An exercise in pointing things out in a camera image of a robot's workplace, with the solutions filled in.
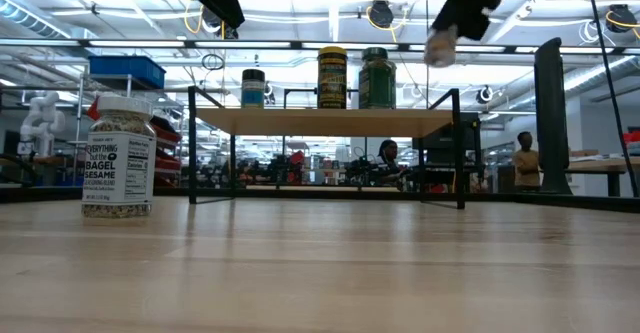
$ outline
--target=everything but the bagel sesame jar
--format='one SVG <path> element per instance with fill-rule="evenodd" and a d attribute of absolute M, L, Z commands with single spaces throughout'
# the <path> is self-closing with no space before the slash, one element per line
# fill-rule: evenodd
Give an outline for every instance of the everything but the bagel sesame jar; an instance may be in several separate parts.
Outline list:
<path fill-rule="evenodd" d="M 89 129 L 82 214 L 128 218 L 151 212 L 156 132 L 149 124 L 151 103 L 101 97 L 100 119 Z"/>

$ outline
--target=green jar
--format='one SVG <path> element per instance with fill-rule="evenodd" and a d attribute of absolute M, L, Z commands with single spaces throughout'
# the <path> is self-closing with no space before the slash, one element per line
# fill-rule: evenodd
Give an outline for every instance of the green jar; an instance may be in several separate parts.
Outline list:
<path fill-rule="evenodd" d="M 372 47 L 362 52 L 362 70 L 358 89 L 361 109 L 396 108 L 396 65 L 387 50 Z"/>

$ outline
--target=blue bin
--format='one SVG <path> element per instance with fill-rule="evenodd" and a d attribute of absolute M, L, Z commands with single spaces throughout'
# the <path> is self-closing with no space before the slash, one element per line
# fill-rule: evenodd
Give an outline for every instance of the blue bin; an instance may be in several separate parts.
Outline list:
<path fill-rule="evenodd" d="M 150 89 L 164 88 L 166 71 L 148 57 L 142 56 L 91 56 L 89 57 L 89 74 L 99 76 L 131 75 Z"/>

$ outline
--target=white robot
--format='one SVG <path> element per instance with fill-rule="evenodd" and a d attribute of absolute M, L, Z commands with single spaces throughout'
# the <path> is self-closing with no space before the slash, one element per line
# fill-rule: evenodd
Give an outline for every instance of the white robot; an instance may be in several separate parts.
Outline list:
<path fill-rule="evenodd" d="M 29 155 L 32 151 L 38 157 L 50 157 L 53 154 L 54 133 L 60 133 L 65 127 L 64 113 L 56 110 L 58 93 L 40 93 L 40 96 L 31 98 L 29 115 L 20 127 L 20 145 L 18 154 Z M 34 149 L 34 141 L 38 142 L 38 149 Z"/>

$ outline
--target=jar lid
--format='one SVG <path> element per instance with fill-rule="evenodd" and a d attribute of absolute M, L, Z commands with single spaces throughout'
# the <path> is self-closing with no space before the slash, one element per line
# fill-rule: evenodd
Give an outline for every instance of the jar lid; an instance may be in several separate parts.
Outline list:
<path fill-rule="evenodd" d="M 245 69 L 242 71 L 242 80 L 245 79 L 257 79 L 264 82 L 265 75 L 260 69 Z"/>
<path fill-rule="evenodd" d="M 318 52 L 318 55 L 326 54 L 326 53 L 337 53 L 337 54 L 343 54 L 345 56 L 347 55 L 347 51 L 344 48 L 334 47 L 334 46 L 324 47 L 320 49 L 320 51 Z"/>
<path fill-rule="evenodd" d="M 362 51 L 363 60 L 374 58 L 387 59 L 389 58 L 389 54 L 387 53 L 386 49 L 380 47 L 369 47 Z"/>
<path fill-rule="evenodd" d="M 141 113 L 148 116 L 153 115 L 153 107 L 151 103 L 140 99 L 118 96 L 100 97 L 98 100 L 98 112 L 104 112 L 106 110 Z"/>

